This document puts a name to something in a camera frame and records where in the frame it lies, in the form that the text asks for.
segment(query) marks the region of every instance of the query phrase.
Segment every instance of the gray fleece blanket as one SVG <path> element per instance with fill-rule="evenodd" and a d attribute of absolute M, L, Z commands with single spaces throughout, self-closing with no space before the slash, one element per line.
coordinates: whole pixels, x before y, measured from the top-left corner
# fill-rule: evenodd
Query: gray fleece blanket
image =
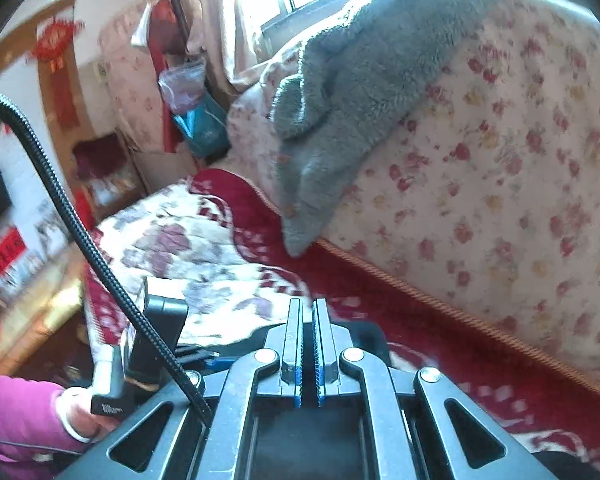
<path fill-rule="evenodd" d="M 498 0 L 352 0 L 306 40 L 272 121 L 286 250 L 320 235 L 370 150 L 409 114 Z"/>

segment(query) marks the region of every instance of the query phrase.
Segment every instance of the purple sleeve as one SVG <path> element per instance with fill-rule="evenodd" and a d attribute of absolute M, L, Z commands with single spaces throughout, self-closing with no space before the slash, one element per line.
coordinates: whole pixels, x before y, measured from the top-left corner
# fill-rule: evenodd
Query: purple sleeve
<path fill-rule="evenodd" d="M 0 440 L 81 451 L 85 444 L 72 438 L 56 414 L 56 399 L 64 391 L 53 383 L 0 376 Z M 39 449 L 0 445 L 0 455 L 30 460 Z"/>

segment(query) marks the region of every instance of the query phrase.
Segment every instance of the silver bolt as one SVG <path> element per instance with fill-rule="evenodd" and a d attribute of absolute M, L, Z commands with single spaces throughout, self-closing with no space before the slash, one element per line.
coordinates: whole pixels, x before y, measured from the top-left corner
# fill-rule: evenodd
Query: silver bolt
<path fill-rule="evenodd" d="M 437 383 L 440 380 L 440 377 L 442 377 L 440 370 L 432 366 L 427 366 L 420 370 L 420 378 L 423 381 L 427 381 L 427 383 Z"/>
<path fill-rule="evenodd" d="M 360 348 L 356 348 L 355 346 L 352 346 L 351 348 L 347 348 L 342 355 L 344 355 L 344 358 L 347 361 L 351 361 L 352 363 L 356 363 L 360 360 L 362 360 L 362 358 L 365 356 L 365 352 L 360 349 Z"/>
<path fill-rule="evenodd" d="M 187 372 L 187 377 L 189 378 L 189 381 L 191 381 L 191 384 L 198 386 L 198 383 L 200 382 L 200 374 L 198 372 Z"/>
<path fill-rule="evenodd" d="M 257 350 L 254 357 L 256 361 L 262 364 L 272 363 L 276 360 L 276 351 L 271 348 L 261 348 Z"/>

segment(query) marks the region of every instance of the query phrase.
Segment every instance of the white curtain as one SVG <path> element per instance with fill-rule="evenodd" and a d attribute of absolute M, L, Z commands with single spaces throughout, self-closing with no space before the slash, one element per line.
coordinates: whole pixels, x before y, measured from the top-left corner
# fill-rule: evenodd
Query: white curtain
<path fill-rule="evenodd" d="M 258 0 L 200 0 L 203 30 L 200 34 L 197 30 L 200 26 L 194 24 L 189 47 L 195 50 L 201 44 L 206 50 L 207 76 L 224 94 L 222 100 L 226 104 L 253 85 L 264 69 L 256 54 L 261 17 L 252 12 L 258 3 Z"/>

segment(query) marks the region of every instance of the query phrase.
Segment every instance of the wall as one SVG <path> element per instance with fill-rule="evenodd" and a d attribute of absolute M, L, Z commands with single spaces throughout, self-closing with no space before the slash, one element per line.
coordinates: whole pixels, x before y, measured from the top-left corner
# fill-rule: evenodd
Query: wall
<path fill-rule="evenodd" d="M 137 1 L 139 0 L 77 0 L 75 5 L 75 19 L 83 20 L 85 24 L 83 32 L 75 39 L 76 61 L 81 82 L 84 81 L 85 101 L 97 133 L 111 131 L 115 126 L 106 86 L 98 81 L 93 69 L 93 63 L 100 55 L 98 34 L 102 26 L 115 14 Z M 51 2 L 51 0 L 25 0 L 11 17 L 1 37 Z M 26 63 L 24 59 L 17 60 L 0 74 L 0 92 L 11 98 L 29 118 L 59 173 L 58 160 L 46 127 L 36 63 Z M 64 235 L 61 230 L 53 227 L 54 208 L 13 134 L 0 136 L 0 168 L 13 202 L 13 206 L 0 226 L 0 238 L 10 225 L 15 225 L 29 250 L 11 269 L 15 285 L 5 284 L 5 281 L 0 279 L 0 286 L 5 286 L 8 294 L 13 294 L 34 270 L 37 259 L 45 260 L 64 246 Z M 49 227 L 45 231 L 46 235 L 40 235 L 38 232 L 41 224 Z M 44 242 L 47 242 L 48 254 L 45 254 Z"/>

